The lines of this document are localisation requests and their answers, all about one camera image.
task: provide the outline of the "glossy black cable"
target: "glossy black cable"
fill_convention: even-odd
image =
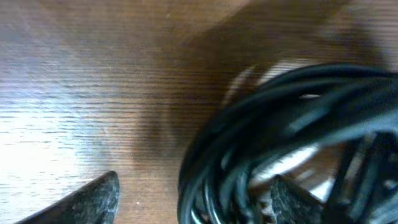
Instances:
[[[367,133],[395,135],[397,121],[398,79],[393,73],[334,64],[280,75],[215,114],[198,133],[180,169],[178,221],[258,223],[247,186],[266,166],[316,142],[355,142]],[[340,176],[350,160],[343,161]],[[330,207],[339,192],[332,191]],[[203,208],[197,208],[198,197]],[[357,219],[363,210],[355,210]]]

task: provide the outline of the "wooden surface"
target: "wooden surface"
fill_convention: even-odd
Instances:
[[[397,70],[395,0],[2,0],[0,223],[106,170],[116,223],[176,223],[187,144],[230,83],[323,62]]]

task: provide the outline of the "bundled black cord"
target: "bundled black cord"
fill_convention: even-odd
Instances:
[[[260,223],[261,209],[247,193],[252,177],[300,147],[343,141],[351,150],[323,206],[322,223],[375,220],[381,208],[397,208],[395,199],[388,200],[398,197],[397,187],[381,187],[385,180],[398,181],[398,172],[392,171],[397,170],[392,156],[398,152],[397,122],[393,73],[334,64],[280,75],[217,113],[198,133],[180,169],[178,222]],[[375,138],[364,147],[369,134]],[[361,148],[366,157],[360,180],[351,200],[343,203],[343,181]]]

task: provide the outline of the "table top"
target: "table top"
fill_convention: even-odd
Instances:
[[[395,0],[1,1],[1,223],[106,170],[121,181],[116,223],[176,223],[184,151],[230,89],[314,63],[398,70],[397,10]]]

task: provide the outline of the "dark blurry object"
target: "dark blurry object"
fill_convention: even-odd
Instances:
[[[394,73],[348,64],[287,72],[227,106],[198,133],[180,169],[178,221],[262,223],[258,199],[248,195],[250,180],[296,149],[345,142],[327,202],[276,178],[270,187],[275,217],[268,220],[394,223],[397,121]]]
[[[113,223],[119,206],[119,179],[109,171],[18,224]]]

